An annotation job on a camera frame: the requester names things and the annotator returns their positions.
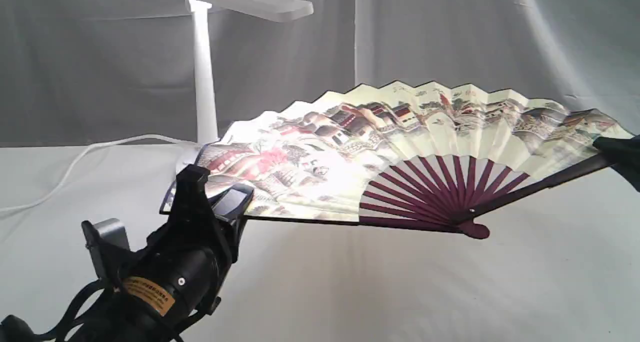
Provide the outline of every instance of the white power cable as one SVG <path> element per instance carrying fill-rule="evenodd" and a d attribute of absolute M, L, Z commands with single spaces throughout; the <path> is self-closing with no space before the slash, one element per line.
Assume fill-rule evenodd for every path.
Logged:
<path fill-rule="evenodd" d="M 186 145 L 190 145 L 190 146 L 195 146 L 196 145 L 195 142 L 183 141 L 182 139 L 175 139 L 175 138 L 171 138 L 171 137 L 166 137 L 166 136 L 160 135 L 160 134 L 143 134 L 143 135 L 136 135 L 134 137 L 118 139 L 117 141 L 109 141 L 109 142 L 100 142 L 100 143 L 89 144 L 89 146 L 87 146 L 84 150 L 82 150 L 82 152 L 80 152 L 80 154 L 75 156 L 75 158 L 73 159 L 73 162 L 71 162 L 71 164 L 69 164 L 69 167 L 66 168 L 66 172 L 64 173 L 62 178 L 60 178 L 60 181 L 57 183 L 57 185 L 53 189 L 51 189 L 51 191 L 49 193 L 47 193 L 46 195 L 42 196 L 38 200 L 32 201 L 32 203 L 27 203 L 27 204 L 23 204 L 23 205 L 14 205 L 12 207 L 2 207 L 2 208 L 0 208 L 0 213 L 18 211 L 18 210 L 26 210 L 28 208 L 32 208 L 32 207 L 38 206 L 41 203 L 43 203 L 44 201 L 50 199 L 58 191 L 60 191 L 60 189 L 62 189 L 62 186 L 64 186 L 65 182 L 67 181 L 67 178 L 71 174 L 71 170 L 73 170 L 73 168 L 76 166 L 76 164 L 80 160 L 82 160 L 82 158 L 85 157 L 87 155 L 87 153 L 89 153 L 91 151 L 93 151 L 95 149 L 108 148 L 110 146 L 126 144 L 128 142 L 134 142 L 134 141 L 140 141 L 140 140 L 148 140 L 148 139 L 170 142 L 172 144 L 186 144 Z"/>

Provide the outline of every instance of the folding fan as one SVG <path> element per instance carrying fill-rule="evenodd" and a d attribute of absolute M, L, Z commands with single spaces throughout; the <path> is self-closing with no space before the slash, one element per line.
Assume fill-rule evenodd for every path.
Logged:
<path fill-rule="evenodd" d="M 596 109 L 510 89 L 393 82 L 235 122 L 196 164 L 211 171 L 208 196 L 254 187 L 250 219 L 486 238 L 473 217 L 610 165 L 598 137 L 634 136 Z"/>

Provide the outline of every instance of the yellow warning label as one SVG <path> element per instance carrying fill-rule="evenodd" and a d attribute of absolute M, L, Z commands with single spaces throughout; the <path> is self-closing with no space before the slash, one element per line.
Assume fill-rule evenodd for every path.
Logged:
<path fill-rule="evenodd" d="M 124 280 L 122 286 L 130 295 L 136 296 L 153 307 L 162 317 L 176 303 L 167 290 L 146 278 L 131 276 Z"/>

